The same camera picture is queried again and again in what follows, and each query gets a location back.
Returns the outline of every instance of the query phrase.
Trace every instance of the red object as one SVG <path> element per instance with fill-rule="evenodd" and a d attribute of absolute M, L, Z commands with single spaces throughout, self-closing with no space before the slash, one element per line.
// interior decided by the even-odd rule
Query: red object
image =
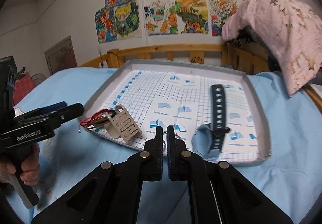
<path fill-rule="evenodd" d="M 36 86 L 29 75 L 17 80 L 15 83 L 15 90 L 13 92 L 13 105 L 17 105 L 30 91 Z"/>

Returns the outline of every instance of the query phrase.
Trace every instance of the finger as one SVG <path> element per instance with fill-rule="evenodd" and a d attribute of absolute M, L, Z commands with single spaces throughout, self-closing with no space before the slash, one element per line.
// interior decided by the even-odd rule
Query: finger
<path fill-rule="evenodd" d="M 28 158 L 26 158 L 22 163 L 21 163 L 21 169 L 22 171 L 31 171 L 36 169 L 38 165 L 38 159 L 39 159 L 39 154 L 32 152 Z"/>
<path fill-rule="evenodd" d="M 0 182 L 1 183 L 8 183 L 10 181 L 10 178 L 6 172 L 3 172 L 0 170 Z"/>
<path fill-rule="evenodd" d="M 0 155 L 0 170 L 10 174 L 14 174 L 16 172 L 16 168 L 12 162 L 3 155 Z"/>
<path fill-rule="evenodd" d="M 26 185 L 28 185 L 28 186 L 34 186 L 34 185 L 37 185 L 38 181 L 39 181 L 39 177 L 38 177 L 38 178 L 36 178 L 36 179 L 35 179 L 35 180 L 33 180 L 33 181 L 24 181 L 24 184 L 26 184 Z"/>
<path fill-rule="evenodd" d="M 38 164 L 35 170 L 21 173 L 20 178 L 22 181 L 34 181 L 39 177 L 39 172 L 40 172 L 40 165 Z"/>
<path fill-rule="evenodd" d="M 40 152 L 40 147 L 39 147 L 39 144 L 38 144 L 38 143 L 33 143 L 31 147 L 32 147 L 32 149 L 33 149 L 33 153 L 35 153 L 35 154 L 39 154 L 39 152 Z"/>

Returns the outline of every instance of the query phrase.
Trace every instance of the fan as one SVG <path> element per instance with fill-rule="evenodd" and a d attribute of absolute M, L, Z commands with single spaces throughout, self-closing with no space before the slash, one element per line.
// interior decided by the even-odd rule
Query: fan
<path fill-rule="evenodd" d="M 42 83 L 47 78 L 44 74 L 37 73 L 37 74 L 33 75 L 31 77 L 31 79 L 33 80 L 33 83 L 35 84 L 35 86 L 38 86 L 40 83 Z"/>

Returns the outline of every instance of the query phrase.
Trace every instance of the pink blanket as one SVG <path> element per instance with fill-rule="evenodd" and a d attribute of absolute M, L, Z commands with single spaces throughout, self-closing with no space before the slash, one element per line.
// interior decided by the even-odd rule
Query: pink blanket
<path fill-rule="evenodd" d="M 322 21 L 298 0 L 245 0 L 224 24 L 225 41 L 246 26 L 262 38 L 276 57 L 292 96 L 314 78 L 322 63 Z"/>

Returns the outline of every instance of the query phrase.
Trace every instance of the tray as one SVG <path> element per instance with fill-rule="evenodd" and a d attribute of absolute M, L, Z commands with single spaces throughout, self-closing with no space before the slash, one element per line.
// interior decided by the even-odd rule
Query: tray
<path fill-rule="evenodd" d="M 145 141 L 154 138 L 156 126 L 163 126 L 165 131 L 168 125 L 174 125 L 187 149 L 193 151 L 195 129 L 210 123 L 209 88 L 213 84 L 224 85 L 227 126 L 231 128 L 218 161 L 249 165 L 267 159 L 271 154 L 267 119 L 247 75 L 236 70 L 176 61 L 130 60 L 93 94 L 80 119 L 122 104 L 142 130 L 141 138 L 127 145 L 122 138 L 110 137 L 103 127 L 89 131 L 142 150 Z"/>

